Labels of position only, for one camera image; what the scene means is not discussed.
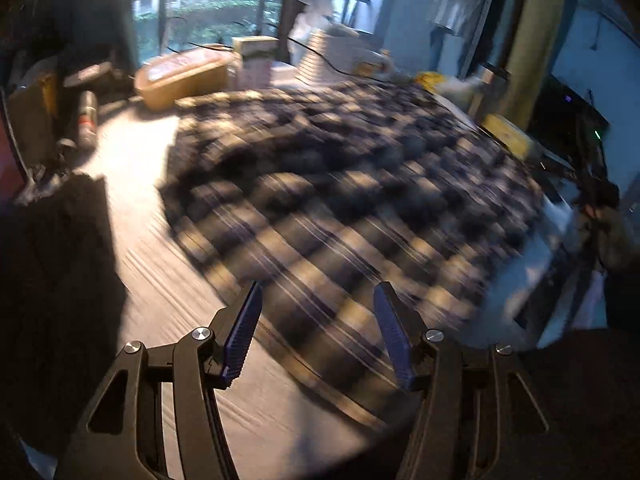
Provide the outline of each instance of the white plastic bag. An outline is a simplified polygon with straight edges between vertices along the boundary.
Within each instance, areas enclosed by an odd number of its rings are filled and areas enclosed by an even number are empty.
[[[289,37],[300,43],[308,44],[309,37],[316,30],[327,30],[334,18],[334,4],[332,0],[298,0],[306,5],[304,12],[296,17]],[[305,55],[306,49],[289,41],[291,64],[297,66]]]

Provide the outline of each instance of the yellow curtain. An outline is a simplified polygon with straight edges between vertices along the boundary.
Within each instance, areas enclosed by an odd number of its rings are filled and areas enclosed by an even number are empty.
[[[518,30],[507,62],[509,89],[500,104],[500,114],[526,131],[549,59],[564,0],[524,0]]]

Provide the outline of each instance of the plaid shirt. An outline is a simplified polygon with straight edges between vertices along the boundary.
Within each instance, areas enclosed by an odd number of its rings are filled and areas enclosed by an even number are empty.
[[[389,280],[429,327],[460,328],[538,217],[538,186],[417,86],[177,105],[161,189],[175,240],[227,303],[262,283],[256,337],[295,378],[363,424],[392,421],[405,394],[373,287]]]

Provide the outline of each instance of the tissue box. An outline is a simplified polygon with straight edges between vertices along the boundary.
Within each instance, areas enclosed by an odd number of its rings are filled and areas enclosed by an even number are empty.
[[[271,64],[278,48],[278,38],[248,36],[234,38],[233,41],[236,89],[267,88],[271,82]]]

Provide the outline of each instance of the metal screw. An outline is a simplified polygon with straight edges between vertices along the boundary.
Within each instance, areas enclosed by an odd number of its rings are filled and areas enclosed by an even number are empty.
[[[495,351],[500,355],[511,355],[513,353],[513,348],[511,345],[497,344],[495,346]]]
[[[129,341],[124,345],[124,351],[127,354],[135,354],[138,350],[142,348],[142,343],[140,341]]]
[[[439,343],[444,339],[444,334],[440,330],[431,329],[422,334],[422,339],[431,343]]]
[[[191,332],[191,337],[196,341],[204,341],[209,336],[211,336],[211,330],[206,326],[199,326],[196,330]]]

